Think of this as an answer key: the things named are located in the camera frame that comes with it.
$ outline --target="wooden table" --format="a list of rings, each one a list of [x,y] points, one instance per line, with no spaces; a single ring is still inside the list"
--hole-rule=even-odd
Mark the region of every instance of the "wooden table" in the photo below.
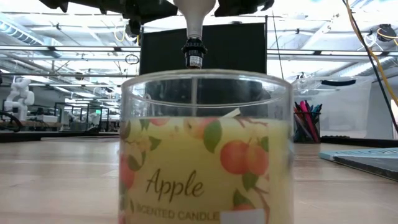
[[[396,224],[398,183],[296,145],[295,224]],[[1,224],[115,224],[118,143],[0,144]]]

